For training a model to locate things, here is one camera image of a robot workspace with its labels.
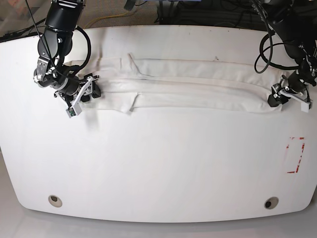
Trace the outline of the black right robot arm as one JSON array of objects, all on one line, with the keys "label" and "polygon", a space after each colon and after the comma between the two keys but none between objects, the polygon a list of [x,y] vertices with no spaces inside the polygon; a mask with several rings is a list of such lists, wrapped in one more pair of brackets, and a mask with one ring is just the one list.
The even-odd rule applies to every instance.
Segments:
[{"label": "black right robot arm", "polygon": [[[52,87],[68,105],[88,82],[88,77],[76,76],[91,57],[91,41],[87,33],[77,25],[85,6],[84,0],[53,0],[49,8],[44,33],[38,41],[39,58],[34,80],[41,87]],[[72,49],[73,32],[78,30],[86,39],[87,56],[80,65],[67,66],[65,57]]]}]

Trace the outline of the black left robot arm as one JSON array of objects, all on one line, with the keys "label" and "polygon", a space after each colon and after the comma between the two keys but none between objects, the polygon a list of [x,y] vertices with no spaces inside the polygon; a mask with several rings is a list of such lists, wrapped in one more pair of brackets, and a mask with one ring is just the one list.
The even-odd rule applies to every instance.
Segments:
[{"label": "black left robot arm", "polygon": [[[313,26],[299,16],[293,9],[292,0],[253,0],[252,7],[265,24],[267,34],[259,46],[259,59],[265,62],[265,68],[291,71],[289,76],[283,75],[280,81],[271,87],[268,104],[275,108],[294,99],[301,104],[301,110],[309,112],[313,106],[309,86],[317,84],[317,43]],[[272,37],[277,35],[287,55],[296,62],[296,66],[282,66],[273,63],[270,53],[275,44]]]}]

